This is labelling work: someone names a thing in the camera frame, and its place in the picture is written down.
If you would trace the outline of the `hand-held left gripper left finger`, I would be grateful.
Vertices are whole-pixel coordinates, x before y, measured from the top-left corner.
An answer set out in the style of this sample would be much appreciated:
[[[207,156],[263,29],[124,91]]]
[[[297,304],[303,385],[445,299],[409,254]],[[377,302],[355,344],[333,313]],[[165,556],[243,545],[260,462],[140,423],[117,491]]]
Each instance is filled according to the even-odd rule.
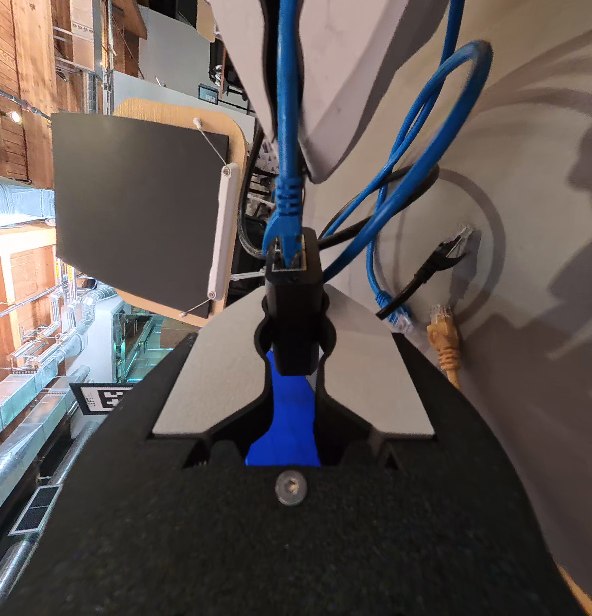
[[[199,332],[161,411],[156,437],[210,436],[261,398],[269,342],[264,289],[215,315]]]

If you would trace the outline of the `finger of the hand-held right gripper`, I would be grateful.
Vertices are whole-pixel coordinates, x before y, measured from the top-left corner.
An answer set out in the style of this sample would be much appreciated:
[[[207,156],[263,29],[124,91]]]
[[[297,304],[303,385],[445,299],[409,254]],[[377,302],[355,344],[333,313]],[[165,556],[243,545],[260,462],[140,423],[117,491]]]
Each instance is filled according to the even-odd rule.
[[[396,71],[438,29],[449,1],[304,1],[299,143],[314,184],[354,149]]]
[[[276,104],[268,84],[265,1],[211,1],[215,24],[268,141],[276,140]]]

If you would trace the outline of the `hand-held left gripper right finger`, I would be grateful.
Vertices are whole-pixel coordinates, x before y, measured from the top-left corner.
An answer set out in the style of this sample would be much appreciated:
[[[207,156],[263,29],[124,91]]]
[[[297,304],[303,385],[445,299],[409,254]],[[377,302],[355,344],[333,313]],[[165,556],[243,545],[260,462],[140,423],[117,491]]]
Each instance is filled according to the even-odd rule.
[[[435,431],[391,329],[332,285],[324,291],[336,335],[323,369],[331,401],[364,420],[370,441],[431,439]]]

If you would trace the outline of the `blue storage bin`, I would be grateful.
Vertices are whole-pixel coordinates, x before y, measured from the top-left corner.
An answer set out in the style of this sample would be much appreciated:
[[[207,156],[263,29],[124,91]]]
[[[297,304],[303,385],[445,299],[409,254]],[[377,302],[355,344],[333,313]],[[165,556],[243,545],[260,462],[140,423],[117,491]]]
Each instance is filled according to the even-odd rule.
[[[315,443],[315,394],[304,376],[283,376],[272,350],[267,353],[273,387],[273,420],[247,454],[247,466],[320,467]]]

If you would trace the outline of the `black ethernet adapter box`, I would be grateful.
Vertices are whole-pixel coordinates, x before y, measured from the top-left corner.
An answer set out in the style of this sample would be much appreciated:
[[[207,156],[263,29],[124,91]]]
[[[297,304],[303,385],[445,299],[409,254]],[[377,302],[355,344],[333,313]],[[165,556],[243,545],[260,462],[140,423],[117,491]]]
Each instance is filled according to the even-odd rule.
[[[282,376],[308,376],[318,364],[326,301],[318,240],[312,228],[303,228],[295,263],[286,268],[279,241],[274,240],[267,254],[266,305],[274,362]]]

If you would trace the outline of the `silver ceiling duct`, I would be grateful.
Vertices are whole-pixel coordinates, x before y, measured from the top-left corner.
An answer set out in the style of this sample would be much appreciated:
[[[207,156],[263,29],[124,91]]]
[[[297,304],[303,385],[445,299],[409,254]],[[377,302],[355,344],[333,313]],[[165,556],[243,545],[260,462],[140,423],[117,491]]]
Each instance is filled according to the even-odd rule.
[[[41,221],[56,225],[54,191],[0,176],[0,228]]]

